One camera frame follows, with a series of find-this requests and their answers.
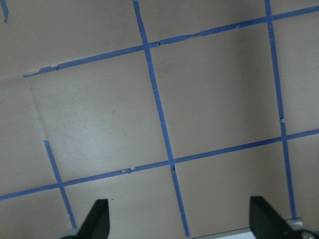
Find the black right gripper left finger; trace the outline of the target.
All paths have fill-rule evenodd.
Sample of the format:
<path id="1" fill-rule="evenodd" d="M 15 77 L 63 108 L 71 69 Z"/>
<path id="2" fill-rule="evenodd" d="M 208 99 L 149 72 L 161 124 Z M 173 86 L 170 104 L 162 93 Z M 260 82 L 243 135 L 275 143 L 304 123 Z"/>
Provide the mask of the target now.
<path id="1" fill-rule="evenodd" d="M 76 234 L 77 239 L 107 239 L 110 233 L 108 199 L 95 201 L 82 226 Z"/>

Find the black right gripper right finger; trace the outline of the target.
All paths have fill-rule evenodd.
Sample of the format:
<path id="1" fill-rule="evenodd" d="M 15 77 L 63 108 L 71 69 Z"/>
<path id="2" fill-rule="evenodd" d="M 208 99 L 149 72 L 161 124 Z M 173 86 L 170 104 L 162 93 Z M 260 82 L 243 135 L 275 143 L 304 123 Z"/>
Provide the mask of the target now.
<path id="1" fill-rule="evenodd" d="M 294 233 L 262 196 L 250 197 L 249 227 L 256 239 L 287 239 Z"/>

